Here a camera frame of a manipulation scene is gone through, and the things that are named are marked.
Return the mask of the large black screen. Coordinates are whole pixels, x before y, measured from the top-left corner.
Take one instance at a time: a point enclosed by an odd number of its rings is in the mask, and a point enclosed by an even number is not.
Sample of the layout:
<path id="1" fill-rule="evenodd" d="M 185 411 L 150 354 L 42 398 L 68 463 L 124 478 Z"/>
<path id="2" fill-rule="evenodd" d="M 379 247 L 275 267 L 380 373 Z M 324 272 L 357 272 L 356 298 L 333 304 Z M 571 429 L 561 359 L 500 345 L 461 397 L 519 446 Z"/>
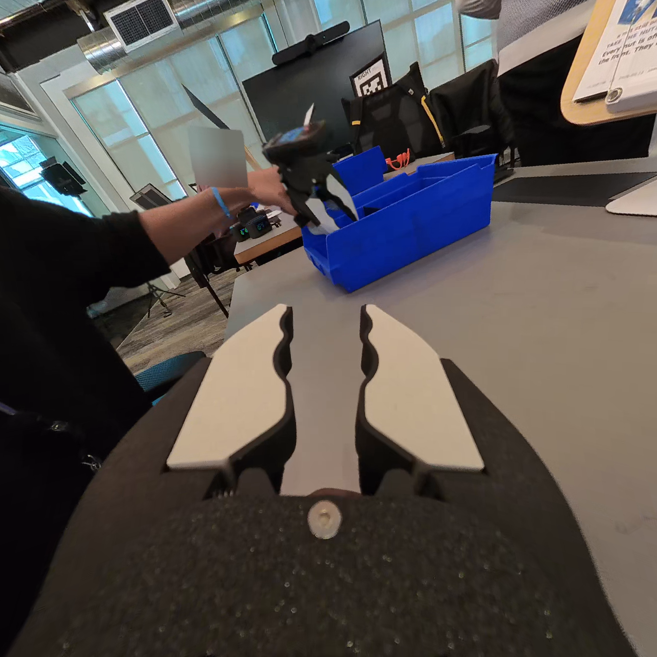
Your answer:
<path id="1" fill-rule="evenodd" d="M 314 105 L 313 119 L 326 122 L 324 149 L 339 156 L 352 154 L 342 101 L 356 97 L 353 78 L 371 64 L 382 61 L 390 73 L 381 22 L 324 40 L 314 51 L 306 39 L 276 55 L 288 60 L 242 83 L 265 141 L 300 127 Z"/>

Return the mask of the silver ventilation duct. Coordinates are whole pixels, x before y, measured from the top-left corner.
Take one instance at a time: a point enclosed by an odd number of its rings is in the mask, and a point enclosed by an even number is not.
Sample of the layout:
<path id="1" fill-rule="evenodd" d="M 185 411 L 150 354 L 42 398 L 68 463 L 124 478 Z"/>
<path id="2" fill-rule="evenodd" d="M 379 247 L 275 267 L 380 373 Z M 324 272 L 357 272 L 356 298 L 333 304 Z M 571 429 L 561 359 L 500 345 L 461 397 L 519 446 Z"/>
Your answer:
<path id="1" fill-rule="evenodd" d="M 284 30 L 279 12 L 279 9 L 284 7 L 281 1 L 169 1 L 168 3 L 176 15 L 180 30 L 130 53 L 124 50 L 103 13 L 107 27 L 78 40 L 79 48 L 87 62 L 96 72 L 102 74 L 119 67 L 125 61 L 143 58 L 148 50 L 154 50 L 156 53 L 175 51 L 201 38 L 220 34 L 257 18 L 264 18 L 265 22 L 273 22 L 276 28 Z"/>

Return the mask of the teal mesh office chair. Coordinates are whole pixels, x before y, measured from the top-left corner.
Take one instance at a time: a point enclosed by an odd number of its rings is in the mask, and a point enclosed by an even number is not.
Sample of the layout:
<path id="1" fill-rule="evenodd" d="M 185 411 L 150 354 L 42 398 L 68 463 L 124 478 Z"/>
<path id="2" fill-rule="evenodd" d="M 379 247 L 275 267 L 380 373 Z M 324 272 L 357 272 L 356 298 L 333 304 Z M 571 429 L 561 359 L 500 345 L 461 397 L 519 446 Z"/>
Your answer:
<path id="1" fill-rule="evenodd" d="M 206 358 L 203 351 L 192 351 L 168 358 L 135 374 L 149 403 L 154 406 L 199 361 Z"/>

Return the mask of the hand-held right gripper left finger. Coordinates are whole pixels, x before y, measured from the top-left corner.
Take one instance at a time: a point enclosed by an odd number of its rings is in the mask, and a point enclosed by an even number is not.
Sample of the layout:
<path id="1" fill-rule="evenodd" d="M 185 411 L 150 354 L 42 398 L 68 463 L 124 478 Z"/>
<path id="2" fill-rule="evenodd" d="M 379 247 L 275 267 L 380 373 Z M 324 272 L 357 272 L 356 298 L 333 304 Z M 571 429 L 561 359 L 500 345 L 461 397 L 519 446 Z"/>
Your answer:
<path id="1" fill-rule="evenodd" d="M 224 341 L 169 453 L 169 471 L 213 471 L 234 491 L 256 471 L 281 493 L 297 442 L 293 337 L 293 309 L 277 304 Z"/>

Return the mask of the white framed ceiling vent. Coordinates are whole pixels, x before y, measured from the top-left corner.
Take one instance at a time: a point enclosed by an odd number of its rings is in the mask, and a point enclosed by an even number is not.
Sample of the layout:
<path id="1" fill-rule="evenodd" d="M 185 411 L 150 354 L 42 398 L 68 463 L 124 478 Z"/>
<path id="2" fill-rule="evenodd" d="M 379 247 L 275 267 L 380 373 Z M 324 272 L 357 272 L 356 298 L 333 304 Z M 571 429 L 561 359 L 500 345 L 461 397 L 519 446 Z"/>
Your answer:
<path id="1" fill-rule="evenodd" d="M 128 1 L 104 18 L 127 53 L 180 30 L 168 1 Z"/>

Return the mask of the person's left forearm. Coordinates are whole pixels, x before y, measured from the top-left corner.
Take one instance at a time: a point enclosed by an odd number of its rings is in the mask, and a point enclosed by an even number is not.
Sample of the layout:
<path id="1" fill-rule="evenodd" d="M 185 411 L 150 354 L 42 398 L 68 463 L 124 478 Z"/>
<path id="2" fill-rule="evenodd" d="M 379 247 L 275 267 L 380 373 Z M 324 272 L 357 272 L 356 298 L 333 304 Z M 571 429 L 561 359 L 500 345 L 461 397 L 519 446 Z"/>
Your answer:
<path id="1" fill-rule="evenodd" d="M 238 210 L 229 208 L 232 218 L 227 219 L 210 188 L 202 189 L 193 197 L 139 214 L 146 234 L 168 264 L 188 255 L 210 234 L 223 233 L 234 224 Z M 228 193 L 235 189 L 219 189 L 225 202 L 230 199 Z"/>

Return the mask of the black music stand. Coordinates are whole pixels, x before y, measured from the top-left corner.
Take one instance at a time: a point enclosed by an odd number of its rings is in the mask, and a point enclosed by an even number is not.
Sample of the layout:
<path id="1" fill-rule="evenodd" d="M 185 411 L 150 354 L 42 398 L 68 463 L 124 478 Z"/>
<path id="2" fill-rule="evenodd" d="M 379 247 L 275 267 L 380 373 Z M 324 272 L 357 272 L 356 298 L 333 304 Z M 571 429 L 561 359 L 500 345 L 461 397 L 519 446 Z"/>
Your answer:
<path id="1" fill-rule="evenodd" d="M 173 202 L 151 183 L 137 191 L 130 199 L 142 209 L 158 208 Z M 184 260 L 197 285 L 209 291 L 221 312 L 228 317 L 227 308 L 209 281 L 210 276 L 220 275 L 230 269 L 238 268 L 233 256 L 225 258 L 225 254 L 221 250 L 221 240 L 210 234 L 188 256 L 185 256 Z"/>

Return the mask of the person's left hand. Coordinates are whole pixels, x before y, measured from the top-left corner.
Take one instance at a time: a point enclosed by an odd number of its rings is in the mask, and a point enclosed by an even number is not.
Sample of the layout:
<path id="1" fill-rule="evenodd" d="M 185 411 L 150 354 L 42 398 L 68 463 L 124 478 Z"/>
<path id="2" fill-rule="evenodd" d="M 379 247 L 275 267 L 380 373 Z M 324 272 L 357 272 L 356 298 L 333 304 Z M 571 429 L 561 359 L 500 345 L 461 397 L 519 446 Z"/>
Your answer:
<path id="1" fill-rule="evenodd" d="M 246 186 L 230 191 L 228 196 L 230 199 L 226 203 L 232 211 L 243 209 L 249 204 L 259 203 L 267 207 L 277 207 L 292 217 L 297 214 L 281 180 L 278 166 L 249 171 Z"/>

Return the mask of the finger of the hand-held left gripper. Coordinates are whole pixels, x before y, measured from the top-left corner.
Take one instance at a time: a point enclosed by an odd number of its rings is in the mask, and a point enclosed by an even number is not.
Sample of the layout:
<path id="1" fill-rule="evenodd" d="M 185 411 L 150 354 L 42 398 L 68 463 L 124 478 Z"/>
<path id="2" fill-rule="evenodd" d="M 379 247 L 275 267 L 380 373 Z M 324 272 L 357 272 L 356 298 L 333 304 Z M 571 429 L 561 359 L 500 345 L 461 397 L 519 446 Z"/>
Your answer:
<path id="1" fill-rule="evenodd" d="M 313 173 L 313 222 L 334 222 L 326 205 L 332 203 L 352 222 L 358 220 L 353 199 L 333 169 Z"/>
<path id="2" fill-rule="evenodd" d="M 340 227 L 326 210 L 324 201 L 319 198 L 308 198 L 307 201 L 295 201 L 295 222 L 301 228 L 306 228 L 314 235 L 332 234 Z"/>

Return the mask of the blue plastic bin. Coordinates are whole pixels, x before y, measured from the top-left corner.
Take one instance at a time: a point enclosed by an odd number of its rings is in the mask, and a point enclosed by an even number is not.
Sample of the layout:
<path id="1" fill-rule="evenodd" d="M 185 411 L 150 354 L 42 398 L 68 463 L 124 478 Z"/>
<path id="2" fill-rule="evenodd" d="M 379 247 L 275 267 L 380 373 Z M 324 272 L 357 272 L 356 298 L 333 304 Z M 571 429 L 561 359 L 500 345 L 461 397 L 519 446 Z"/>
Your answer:
<path id="1" fill-rule="evenodd" d="M 490 224 L 496 156 L 419 166 L 356 195 L 358 220 L 338 212 L 328 235 L 302 229 L 311 263 L 354 292 Z M 359 216 L 364 206 L 380 208 Z"/>
<path id="2" fill-rule="evenodd" d="M 379 146 L 344 158 L 333 164 L 333 168 L 352 197 L 383 183 L 388 172 L 386 158 Z"/>

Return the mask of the wooden display board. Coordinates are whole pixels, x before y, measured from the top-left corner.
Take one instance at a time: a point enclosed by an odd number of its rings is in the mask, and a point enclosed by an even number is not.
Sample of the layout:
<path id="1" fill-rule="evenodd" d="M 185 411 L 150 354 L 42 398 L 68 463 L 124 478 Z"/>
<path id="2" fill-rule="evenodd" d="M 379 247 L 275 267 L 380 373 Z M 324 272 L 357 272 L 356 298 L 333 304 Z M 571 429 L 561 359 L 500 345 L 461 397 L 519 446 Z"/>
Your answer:
<path id="1" fill-rule="evenodd" d="M 615 1 L 597 1 L 574 56 L 568 77 L 561 94 L 561 112 L 571 124 L 577 126 L 599 126 L 612 121 L 636 118 L 656 113 L 656 105 L 613 113 L 606 107 L 603 98 L 584 103 L 574 101 L 574 95 L 603 35 L 606 23 L 612 14 Z"/>

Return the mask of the black jacket yellow stripe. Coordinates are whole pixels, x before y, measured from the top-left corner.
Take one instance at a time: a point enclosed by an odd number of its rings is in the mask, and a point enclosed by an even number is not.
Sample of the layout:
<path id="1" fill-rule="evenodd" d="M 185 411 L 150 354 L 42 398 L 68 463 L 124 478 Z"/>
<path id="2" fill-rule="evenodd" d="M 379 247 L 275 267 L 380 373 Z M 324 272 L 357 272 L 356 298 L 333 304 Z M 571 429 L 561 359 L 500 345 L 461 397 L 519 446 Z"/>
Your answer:
<path id="1" fill-rule="evenodd" d="M 416 160 L 449 150 L 418 62 L 393 85 L 341 103 L 354 155 L 378 146 L 385 158 L 410 151 Z"/>

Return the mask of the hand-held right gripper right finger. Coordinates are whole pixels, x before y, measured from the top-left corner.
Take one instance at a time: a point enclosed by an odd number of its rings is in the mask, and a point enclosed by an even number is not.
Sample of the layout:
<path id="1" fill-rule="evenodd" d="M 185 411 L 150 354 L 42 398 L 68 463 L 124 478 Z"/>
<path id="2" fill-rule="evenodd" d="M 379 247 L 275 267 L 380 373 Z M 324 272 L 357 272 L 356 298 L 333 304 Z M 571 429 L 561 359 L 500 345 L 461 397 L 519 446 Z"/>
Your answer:
<path id="1" fill-rule="evenodd" d="M 421 492 L 434 472 L 482 474 L 484 460 L 443 363 L 422 337 L 374 304 L 360 309 L 356 414 L 360 492 L 401 471 Z"/>

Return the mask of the printed instruction sheet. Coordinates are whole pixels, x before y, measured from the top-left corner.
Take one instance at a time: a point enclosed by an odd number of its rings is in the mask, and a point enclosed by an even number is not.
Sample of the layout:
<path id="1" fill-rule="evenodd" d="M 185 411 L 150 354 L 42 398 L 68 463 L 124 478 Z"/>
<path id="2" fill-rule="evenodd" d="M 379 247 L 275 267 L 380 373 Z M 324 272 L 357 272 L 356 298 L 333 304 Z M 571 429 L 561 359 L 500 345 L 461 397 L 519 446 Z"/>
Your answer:
<path id="1" fill-rule="evenodd" d="M 574 93 L 613 114 L 656 104 L 656 2 L 615 1 Z"/>

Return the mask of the white board stand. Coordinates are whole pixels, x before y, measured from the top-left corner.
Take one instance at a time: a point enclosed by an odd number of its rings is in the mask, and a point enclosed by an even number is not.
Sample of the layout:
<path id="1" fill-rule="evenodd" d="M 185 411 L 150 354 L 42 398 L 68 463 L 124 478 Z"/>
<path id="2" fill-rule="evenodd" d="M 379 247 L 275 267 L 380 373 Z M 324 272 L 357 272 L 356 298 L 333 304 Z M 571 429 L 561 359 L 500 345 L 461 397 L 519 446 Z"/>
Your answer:
<path id="1" fill-rule="evenodd" d="M 656 217 L 656 178 L 610 201 L 605 210 L 614 215 Z"/>

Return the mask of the black white marker board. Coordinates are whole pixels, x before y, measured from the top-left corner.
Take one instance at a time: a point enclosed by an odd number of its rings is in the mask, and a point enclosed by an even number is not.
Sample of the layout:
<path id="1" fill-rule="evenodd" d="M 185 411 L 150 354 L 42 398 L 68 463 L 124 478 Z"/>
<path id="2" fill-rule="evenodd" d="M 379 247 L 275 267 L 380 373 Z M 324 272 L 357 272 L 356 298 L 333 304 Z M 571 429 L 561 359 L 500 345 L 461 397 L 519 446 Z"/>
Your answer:
<path id="1" fill-rule="evenodd" d="M 368 96 L 390 87 L 390 67 L 385 53 L 378 55 L 349 77 L 355 97 Z"/>

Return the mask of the black light panel tripod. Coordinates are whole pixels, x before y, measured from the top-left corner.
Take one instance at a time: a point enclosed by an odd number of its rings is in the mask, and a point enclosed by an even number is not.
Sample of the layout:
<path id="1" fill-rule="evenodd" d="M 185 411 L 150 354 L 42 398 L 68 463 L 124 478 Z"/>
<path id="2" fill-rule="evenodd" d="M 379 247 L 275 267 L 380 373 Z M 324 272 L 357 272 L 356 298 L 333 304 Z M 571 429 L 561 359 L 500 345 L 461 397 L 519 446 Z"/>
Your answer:
<path id="1" fill-rule="evenodd" d="M 89 191 L 84 186 L 85 181 L 68 162 L 58 162 L 55 157 L 51 157 L 38 163 L 37 172 L 42 180 L 41 186 L 45 190 L 46 201 L 60 204 L 88 217 L 94 216 L 94 208 L 105 209 L 101 201 L 87 199 Z M 163 316 L 170 317 L 173 312 L 165 297 L 185 298 L 185 294 L 176 291 L 180 283 L 180 276 L 170 272 L 136 288 L 114 288 L 103 301 L 92 305 L 91 315 L 103 315 L 129 301 L 147 297 L 147 317 L 151 316 L 153 306 L 160 306 Z"/>

